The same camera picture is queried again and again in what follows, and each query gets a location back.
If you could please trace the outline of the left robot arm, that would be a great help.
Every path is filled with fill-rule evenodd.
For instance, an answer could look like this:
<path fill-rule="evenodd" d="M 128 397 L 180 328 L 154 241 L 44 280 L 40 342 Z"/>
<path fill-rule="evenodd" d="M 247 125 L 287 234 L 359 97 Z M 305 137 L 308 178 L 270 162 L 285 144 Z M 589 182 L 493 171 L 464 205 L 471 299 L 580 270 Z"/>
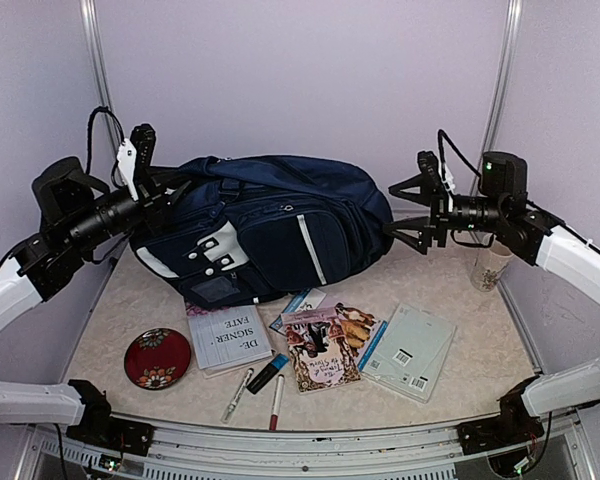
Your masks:
<path fill-rule="evenodd" d="M 144 167 L 138 193 L 109 189 L 87 174 L 75 156 L 56 161 L 32 183 L 41 211 L 37 233 L 0 261 L 0 332 L 63 290 L 95 250 L 137 228 L 159 230 L 190 181 L 174 168 Z M 59 384 L 0 381 L 0 424 L 62 424 L 101 445 L 113 443 L 120 424 L 106 396 L 90 382 Z"/>

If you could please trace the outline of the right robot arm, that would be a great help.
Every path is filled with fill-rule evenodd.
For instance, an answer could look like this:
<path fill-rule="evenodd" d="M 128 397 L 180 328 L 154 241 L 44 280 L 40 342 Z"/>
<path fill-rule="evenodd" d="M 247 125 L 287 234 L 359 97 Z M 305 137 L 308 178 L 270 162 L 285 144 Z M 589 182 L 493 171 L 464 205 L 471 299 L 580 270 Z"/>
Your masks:
<path fill-rule="evenodd" d="M 505 152 L 484 153 L 478 195 L 458 195 L 443 155 L 421 151 L 416 176 L 390 187 L 392 196 L 428 208 L 424 217 L 394 221 L 385 232 L 425 254 L 457 232 L 491 234 L 529 266 L 559 279 L 600 309 L 600 249 L 568 223 L 528 198 L 527 163 Z M 600 403 L 600 355 L 529 378 L 499 401 L 491 426 L 503 444 L 515 442 L 545 414 Z"/>

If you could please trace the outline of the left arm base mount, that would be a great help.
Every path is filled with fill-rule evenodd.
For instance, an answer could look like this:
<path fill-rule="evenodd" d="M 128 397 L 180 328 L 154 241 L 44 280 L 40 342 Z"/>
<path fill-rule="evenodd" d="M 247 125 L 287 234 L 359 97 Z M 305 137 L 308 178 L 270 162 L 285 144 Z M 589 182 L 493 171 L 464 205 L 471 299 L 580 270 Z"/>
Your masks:
<path fill-rule="evenodd" d="M 121 454 L 147 456 L 155 431 L 151 424 L 113 416 L 106 394 L 87 380 L 71 379 L 68 385 L 84 407 L 79 423 L 67 427 L 68 438 Z"/>

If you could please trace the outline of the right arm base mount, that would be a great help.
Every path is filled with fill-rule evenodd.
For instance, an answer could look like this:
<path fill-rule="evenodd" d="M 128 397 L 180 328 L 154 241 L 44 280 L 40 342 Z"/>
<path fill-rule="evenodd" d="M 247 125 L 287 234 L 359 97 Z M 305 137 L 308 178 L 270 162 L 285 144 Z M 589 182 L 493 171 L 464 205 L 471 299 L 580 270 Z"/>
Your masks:
<path fill-rule="evenodd" d="M 531 416 L 520 391 L 511 391 L 499 400 L 497 415 L 460 423 L 456 427 L 464 455 L 496 450 L 544 435 L 538 416 Z"/>

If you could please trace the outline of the navy blue student backpack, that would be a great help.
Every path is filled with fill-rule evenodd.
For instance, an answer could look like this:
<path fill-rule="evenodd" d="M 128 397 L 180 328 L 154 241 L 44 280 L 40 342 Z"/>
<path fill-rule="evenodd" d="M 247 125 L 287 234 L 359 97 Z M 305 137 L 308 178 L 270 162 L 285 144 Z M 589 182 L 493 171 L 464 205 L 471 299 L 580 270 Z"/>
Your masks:
<path fill-rule="evenodd" d="M 359 167 L 292 155 L 193 159 L 136 258 L 203 309 L 268 302 L 356 275 L 392 246 L 388 200 Z"/>

